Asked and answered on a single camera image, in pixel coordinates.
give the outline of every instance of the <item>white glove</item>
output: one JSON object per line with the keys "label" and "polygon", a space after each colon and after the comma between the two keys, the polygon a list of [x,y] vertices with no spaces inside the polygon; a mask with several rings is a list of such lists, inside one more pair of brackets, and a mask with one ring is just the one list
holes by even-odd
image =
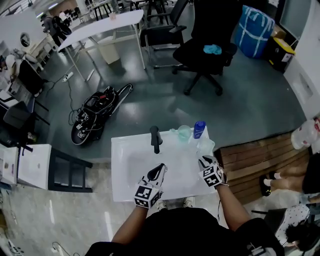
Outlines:
{"label": "white glove", "polygon": [[220,184],[228,186],[227,176],[214,156],[202,156],[198,160],[198,165],[200,169],[199,175],[209,187],[215,187]]}
{"label": "white glove", "polygon": [[164,181],[167,167],[164,163],[148,171],[135,185],[134,202],[136,206],[150,209],[163,194],[162,182]]}

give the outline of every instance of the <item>black shirt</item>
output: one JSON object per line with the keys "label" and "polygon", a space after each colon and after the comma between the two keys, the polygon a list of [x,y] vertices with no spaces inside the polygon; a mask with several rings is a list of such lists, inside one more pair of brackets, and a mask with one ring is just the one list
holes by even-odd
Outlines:
{"label": "black shirt", "polygon": [[97,242],[85,256],[248,256],[258,247],[272,248],[277,256],[285,255],[284,248],[261,218],[252,219],[232,231],[220,226],[205,209],[177,208],[163,209],[148,217],[138,238],[129,245]]}

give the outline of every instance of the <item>black sandal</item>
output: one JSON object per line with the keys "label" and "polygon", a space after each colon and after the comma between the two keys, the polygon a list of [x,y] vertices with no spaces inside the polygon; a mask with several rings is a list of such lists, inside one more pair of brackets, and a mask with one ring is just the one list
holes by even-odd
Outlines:
{"label": "black sandal", "polygon": [[264,179],[267,179],[266,175],[261,175],[259,177],[259,183],[260,183],[260,189],[261,189],[261,194],[264,197],[267,197],[271,194],[271,187],[267,186],[266,184],[264,184]]}
{"label": "black sandal", "polygon": [[275,173],[276,172],[274,170],[269,172],[269,177],[270,177],[271,180],[276,180]]}

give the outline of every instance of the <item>white sink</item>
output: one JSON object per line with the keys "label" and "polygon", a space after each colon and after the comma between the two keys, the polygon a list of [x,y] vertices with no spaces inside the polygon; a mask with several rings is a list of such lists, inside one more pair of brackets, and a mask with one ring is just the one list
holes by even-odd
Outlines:
{"label": "white sink", "polygon": [[[133,201],[135,184],[157,164],[164,163],[167,172],[162,183],[162,200],[206,195],[209,188],[198,175],[198,140],[181,142],[176,133],[160,132],[163,143],[160,153],[154,153],[151,133],[111,139],[111,177],[115,202]],[[207,127],[203,137],[209,138]]]}

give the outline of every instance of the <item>wooden platform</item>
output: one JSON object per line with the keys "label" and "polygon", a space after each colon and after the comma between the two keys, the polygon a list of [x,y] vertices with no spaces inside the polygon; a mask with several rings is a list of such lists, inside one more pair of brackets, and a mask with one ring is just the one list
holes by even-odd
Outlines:
{"label": "wooden platform", "polygon": [[295,150],[291,133],[220,149],[228,184],[242,204],[261,198],[259,177],[309,161],[308,149]]}

